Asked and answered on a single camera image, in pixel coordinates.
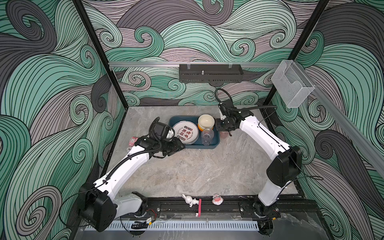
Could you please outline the pinkish clear cup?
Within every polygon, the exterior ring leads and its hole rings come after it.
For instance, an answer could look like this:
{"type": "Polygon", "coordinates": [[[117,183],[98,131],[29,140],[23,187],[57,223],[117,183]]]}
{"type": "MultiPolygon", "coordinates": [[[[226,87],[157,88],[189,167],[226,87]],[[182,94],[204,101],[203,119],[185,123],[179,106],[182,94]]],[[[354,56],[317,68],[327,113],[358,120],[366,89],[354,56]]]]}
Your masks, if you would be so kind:
{"type": "Polygon", "coordinates": [[[220,132],[220,139],[226,139],[228,137],[229,137],[228,132],[225,132],[225,131],[220,132]]]}

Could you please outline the cream white bowl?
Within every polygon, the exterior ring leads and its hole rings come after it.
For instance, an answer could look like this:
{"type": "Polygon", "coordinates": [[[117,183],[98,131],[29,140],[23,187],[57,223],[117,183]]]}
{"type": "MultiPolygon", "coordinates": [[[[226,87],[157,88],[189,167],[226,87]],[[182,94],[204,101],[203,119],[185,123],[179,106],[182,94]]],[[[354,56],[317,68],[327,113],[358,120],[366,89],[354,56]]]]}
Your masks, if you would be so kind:
{"type": "Polygon", "coordinates": [[[198,118],[198,123],[213,123],[213,124],[215,124],[215,119],[211,115],[204,114],[198,118]]]}

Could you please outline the yellow bowl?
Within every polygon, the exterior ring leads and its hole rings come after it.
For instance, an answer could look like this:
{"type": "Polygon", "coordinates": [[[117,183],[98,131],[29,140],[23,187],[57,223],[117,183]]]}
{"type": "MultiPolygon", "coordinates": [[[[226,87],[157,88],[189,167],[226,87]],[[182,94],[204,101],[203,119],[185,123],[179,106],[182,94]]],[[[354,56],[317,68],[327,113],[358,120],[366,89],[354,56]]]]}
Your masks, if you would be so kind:
{"type": "Polygon", "coordinates": [[[213,129],[214,125],[213,123],[198,123],[198,128],[202,132],[205,129],[213,129]]]}

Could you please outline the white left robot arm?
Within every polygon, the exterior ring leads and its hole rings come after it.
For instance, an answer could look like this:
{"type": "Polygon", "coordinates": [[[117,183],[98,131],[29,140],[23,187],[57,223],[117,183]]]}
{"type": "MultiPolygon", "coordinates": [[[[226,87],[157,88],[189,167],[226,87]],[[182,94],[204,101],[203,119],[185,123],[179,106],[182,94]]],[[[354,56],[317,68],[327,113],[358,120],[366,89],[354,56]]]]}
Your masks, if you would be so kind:
{"type": "Polygon", "coordinates": [[[134,146],[115,167],[92,184],[83,184],[79,190],[79,215],[96,231],[102,232],[111,223],[127,214],[144,217],[148,199],[138,192],[125,197],[118,193],[133,173],[157,153],[161,158],[185,149],[175,130],[156,118],[147,135],[136,140],[134,146]]]}

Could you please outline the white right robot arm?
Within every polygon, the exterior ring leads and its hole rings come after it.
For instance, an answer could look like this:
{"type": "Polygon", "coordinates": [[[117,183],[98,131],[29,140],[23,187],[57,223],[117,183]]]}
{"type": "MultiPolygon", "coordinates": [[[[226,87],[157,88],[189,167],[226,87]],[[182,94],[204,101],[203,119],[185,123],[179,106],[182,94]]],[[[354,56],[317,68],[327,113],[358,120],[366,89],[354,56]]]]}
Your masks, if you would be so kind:
{"type": "Polygon", "coordinates": [[[229,93],[222,88],[215,90],[214,96],[219,102],[220,118],[201,115],[197,124],[180,121],[173,128],[175,136],[183,144],[190,144],[195,139],[201,139],[203,146],[211,144],[214,131],[230,133],[237,129],[248,134],[271,159],[267,168],[267,182],[254,204],[256,214],[265,217],[268,213],[277,213],[273,208],[283,190],[293,181],[299,179],[302,170],[302,151],[298,146],[290,146],[262,125],[252,113],[253,108],[238,109],[234,106],[232,97],[222,101],[218,93],[229,93]]]}

